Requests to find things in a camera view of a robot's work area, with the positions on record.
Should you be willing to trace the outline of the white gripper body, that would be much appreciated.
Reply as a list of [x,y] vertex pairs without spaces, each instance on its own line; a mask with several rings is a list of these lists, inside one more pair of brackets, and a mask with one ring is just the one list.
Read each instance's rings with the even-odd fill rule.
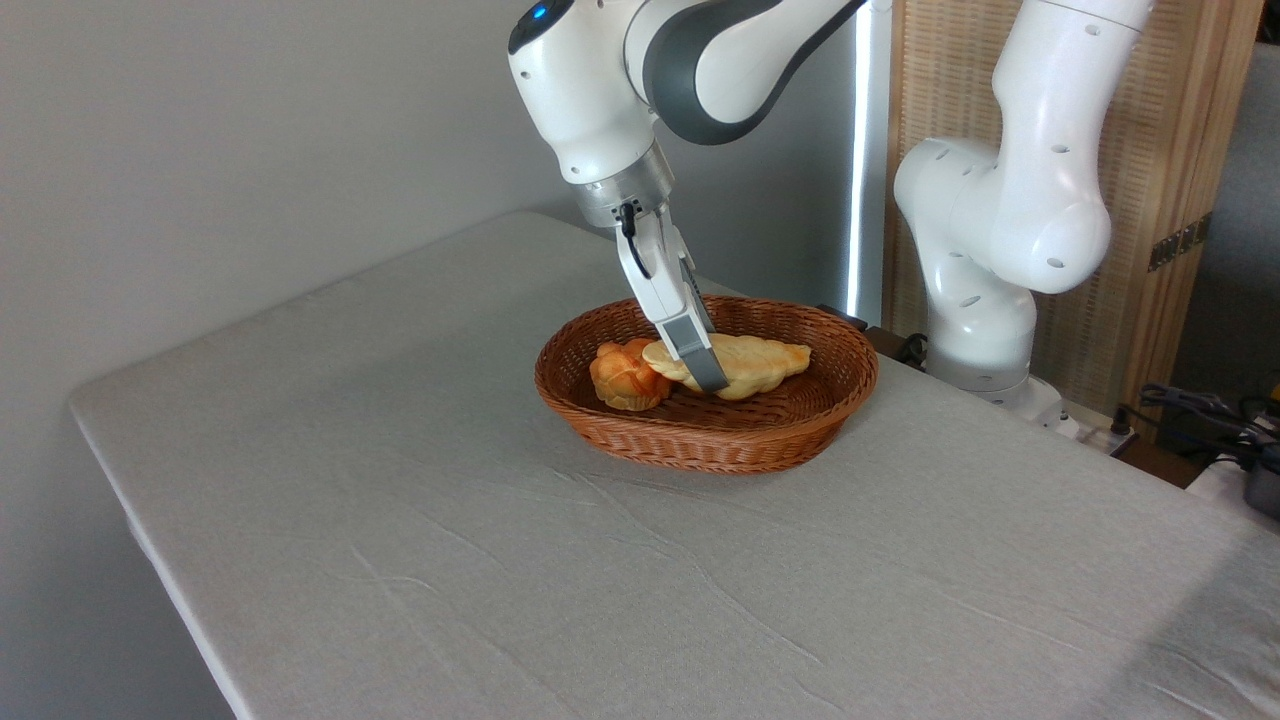
[[639,205],[621,205],[614,210],[614,219],[623,273],[659,337],[663,322],[685,313],[698,313],[712,333],[714,325],[692,277],[692,259],[669,209],[663,205],[644,211]]

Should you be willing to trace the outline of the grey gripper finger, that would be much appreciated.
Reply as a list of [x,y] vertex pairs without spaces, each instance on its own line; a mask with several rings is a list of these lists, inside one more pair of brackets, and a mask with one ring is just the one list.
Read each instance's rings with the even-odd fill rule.
[[704,319],[685,313],[662,323],[662,338],[673,359],[681,361],[703,393],[716,393],[730,386],[716,356]]

